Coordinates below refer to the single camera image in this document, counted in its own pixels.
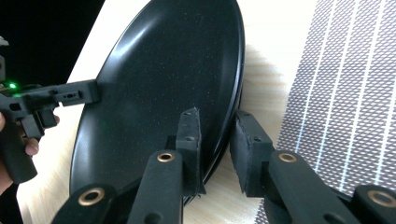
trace finger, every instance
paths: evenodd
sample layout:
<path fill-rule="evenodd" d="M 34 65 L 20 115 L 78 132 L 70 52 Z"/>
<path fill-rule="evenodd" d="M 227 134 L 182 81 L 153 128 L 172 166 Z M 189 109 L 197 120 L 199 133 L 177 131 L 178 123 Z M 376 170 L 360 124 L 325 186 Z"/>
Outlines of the finger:
<path fill-rule="evenodd" d="M 4 125 L 6 125 L 6 119 L 4 118 L 3 114 L 0 113 L 0 132 L 3 130 Z"/>
<path fill-rule="evenodd" d="M 34 156 L 38 153 L 38 141 L 34 138 L 24 139 L 26 148 L 25 152 L 29 156 Z"/>
<path fill-rule="evenodd" d="M 11 177 L 6 170 L 6 166 L 0 161 L 0 195 L 12 184 Z"/>
<path fill-rule="evenodd" d="M 59 117 L 56 116 L 56 115 L 55 115 L 55 120 L 56 120 L 56 123 L 57 123 L 57 124 L 59 124 L 59 122 L 61 122 L 61 118 L 59 118 Z"/>

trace gray striped fabric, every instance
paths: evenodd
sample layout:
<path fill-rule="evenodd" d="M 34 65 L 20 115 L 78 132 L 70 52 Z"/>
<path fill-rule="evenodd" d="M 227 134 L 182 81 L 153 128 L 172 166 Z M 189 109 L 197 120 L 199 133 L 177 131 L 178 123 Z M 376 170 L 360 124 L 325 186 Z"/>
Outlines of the gray striped fabric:
<path fill-rule="evenodd" d="M 277 148 L 346 194 L 396 190 L 395 53 L 395 0 L 318 0 Z"/>

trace table surface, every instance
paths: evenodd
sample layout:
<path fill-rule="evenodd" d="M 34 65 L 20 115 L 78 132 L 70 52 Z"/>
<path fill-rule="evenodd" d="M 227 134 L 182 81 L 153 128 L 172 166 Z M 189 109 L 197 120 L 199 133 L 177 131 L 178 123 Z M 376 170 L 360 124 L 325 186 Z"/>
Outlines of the table surface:
<path fill-rule="evenodd" d="M 96 78 L 121 33 L 147 2 L 105 2 L 69 82 Z M 246 34 L 241 108 L 256 117 L 276 145 L 316 0 L 238 1 L 238 4 Z M 75 105 L 55 110 L 61 123 L 46 130 L 40 141 L 40 152 L 34 156 L 38 176 L 21 184 L 18 192 L 25 223 L 50 223 L 67 200 L 70 163 L 82 108 L 83 105 Z M 185 207 L 185 223 L 254 223 L 261 199 L 248 199 L 241 193 L 228 152 L 205 188 L 206 195 Z"/>

